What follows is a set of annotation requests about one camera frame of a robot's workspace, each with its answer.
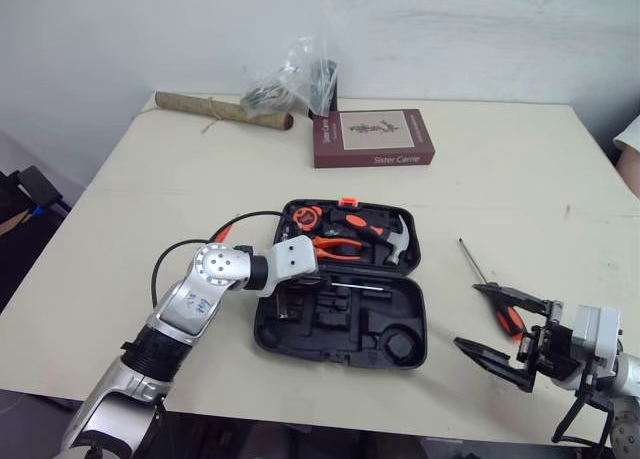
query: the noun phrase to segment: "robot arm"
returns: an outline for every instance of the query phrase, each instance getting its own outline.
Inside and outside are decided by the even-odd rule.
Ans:
[[[508,355],[483,344],[462,338],[454,343],[480,367],[525,392],[533,391],[538,372],[555,385],[575,391],[576,401],[556,428],[552,442],[589,445],[593,450],[589,457],[600,457],[609,435],[617,459],[640,457],[640,358],[619,346],[620,312],[610,307],[579,306],[575,327],[569,329],[560,324],[562,303],[500,289],[500,298],[507,305],[546,317],[544,326],[533,326],[520,342],[516,358],[524,367],[511,367]],[[584,405],[607,413],[598,443],[564,436]]]
[[[98,444],[120,458],[131,458],[152,436],[156,406],[171,390],[182,361],[215,317],[224,294],[247,289],[268,296],[280,282],[316,269],[313,244],[306,236],[255,256],[246,246],[201,247],[184,279],[165,294],[135,341],[123,345],[125,353],[80,407],[62,450]]]

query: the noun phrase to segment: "plastic bag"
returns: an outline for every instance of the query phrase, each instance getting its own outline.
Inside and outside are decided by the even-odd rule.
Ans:
[[[336,77],[337,65],[329,57],[326,41],[301,37],[279,70],[253,81],[240,105],[249,115],[287,112],[298,98],[314,114],[326,116]]]
[[[325,41],[301,37],[280,73],[280,83],[320,116],[329,113],[337,77],[337,65],[327,49]]]
[[[280,71],[253,81],[240,99],[249,117],[287,112],[295,102],[296,97],[280,83]]]

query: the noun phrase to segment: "open toolbox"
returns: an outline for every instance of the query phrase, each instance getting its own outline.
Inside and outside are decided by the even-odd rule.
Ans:
[[[427,328],[422,291],[406,277],[420,262],[411,214],[353,199],[298,199],[283,212],[312,239],[318,272],[260,299],[258,345],[357,367],[420,366]],[[291,227],[281,220],[274,242],[289,238]]]

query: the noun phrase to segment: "orange pliers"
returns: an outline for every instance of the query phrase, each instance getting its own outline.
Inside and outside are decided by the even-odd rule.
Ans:
[[[314,237],[311,242],[316,250],[316,257],[318,259],[337,259],[341,261],[358,261],[360,256],[341,256],[339,254],[333,254],[327,249],[338,246],[355,246],[358,249],[362,249],[363,244],[360,241],[354,241],[353,239],[346,239],[344,237]]]

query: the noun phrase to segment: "hammer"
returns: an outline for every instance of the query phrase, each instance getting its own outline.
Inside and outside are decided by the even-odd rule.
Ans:
[[[385,259],[385,262],[393,264],[394,266],[398,265],[400,262],[400,254],[407,250],[409,247],[409,231],[407,230],[407,225],[400,217],[400,224],[402,225],[401,232],[389,232],[389,236],[386,241],[393,246],[393,251],[391,254]]]
[[[342,211],[334,211],[331,214],[332,221],[342,222],[350,228],[358,231],[363,236],[370,237],[377,242],[391,244],[393,250],[385,259],[385,262],[393,264],[394,266],[397,266],[400,262],[400,254],[406,251],[407,247],[409,247],[409,230],[407,228],[407,224],[404,222],[402,216],[398,217],[400,218],[402,231],[393,232],[391,229],[373,226],[362,216],[358,216],[356,214],[345,214]]]

